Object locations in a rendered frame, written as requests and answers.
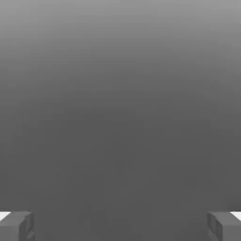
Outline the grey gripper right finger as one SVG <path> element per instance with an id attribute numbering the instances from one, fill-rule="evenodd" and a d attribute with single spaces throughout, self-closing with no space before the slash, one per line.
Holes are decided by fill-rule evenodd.
<path id="1" fill-rule="evenodd" d="M 207 213 L 210 241 L 241 241 L 241 211 Z"/>

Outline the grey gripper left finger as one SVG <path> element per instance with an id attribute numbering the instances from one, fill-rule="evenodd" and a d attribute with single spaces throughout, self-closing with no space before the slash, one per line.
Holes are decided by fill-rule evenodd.
<path id="1" fill-rule="evenodd" d="M 35 241 L 34 213 L 0 211 L 0 241 Z"/>

